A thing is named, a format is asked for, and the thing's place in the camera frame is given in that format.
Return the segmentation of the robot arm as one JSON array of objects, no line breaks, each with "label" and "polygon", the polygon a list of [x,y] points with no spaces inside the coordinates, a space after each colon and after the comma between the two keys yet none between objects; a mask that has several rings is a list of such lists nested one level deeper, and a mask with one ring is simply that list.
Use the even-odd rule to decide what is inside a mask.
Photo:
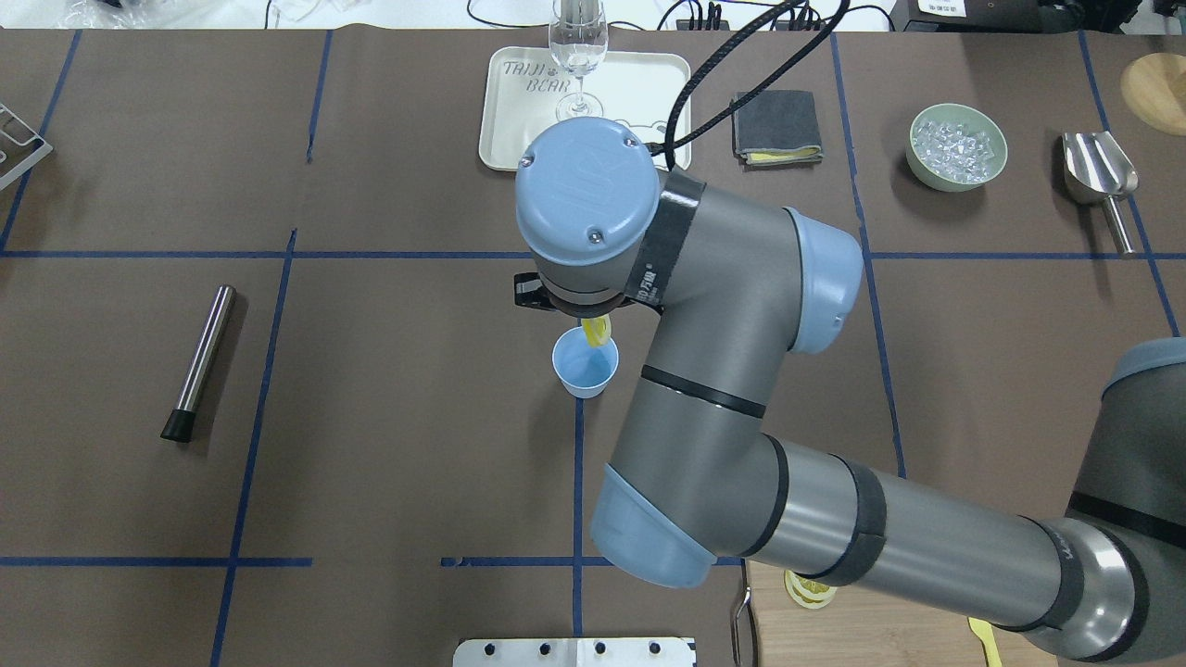
[{"label": "robot arm", "polygon": [[657,170],[602,117],[542,132],[515,186],[547,309],[661,313],[589,525],[610,563],[696,587],[739,557],[1072,661],[1182,653],[1182,338],[1116,363],[1065,516],[988,510],[763,433],[785,356],[825,350],[854,307],[850,233]]}]

